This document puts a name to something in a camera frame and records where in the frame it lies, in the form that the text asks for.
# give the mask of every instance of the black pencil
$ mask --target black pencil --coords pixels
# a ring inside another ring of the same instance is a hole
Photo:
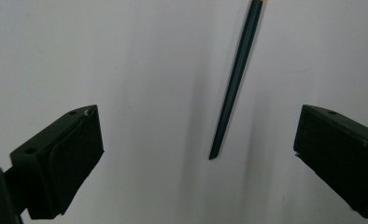
[[[256,34],[257,24],[261,15],[263,0],[252,0],[248,15],[246,17],[245,26],[243,27],[242,35],[240,37],[239,46],[234,59],[234,66],[231,73],[228,88],[225,93],[224,103],[219,115],[219,124],[214,136],[213,145],[210,151],[209,159],[216,159],[219,155],[222,140],[230,120],[231,112],[234,108],[234,101],[239,90],[240,80],[245,71],[246,62],[250,53],[251,44]]]

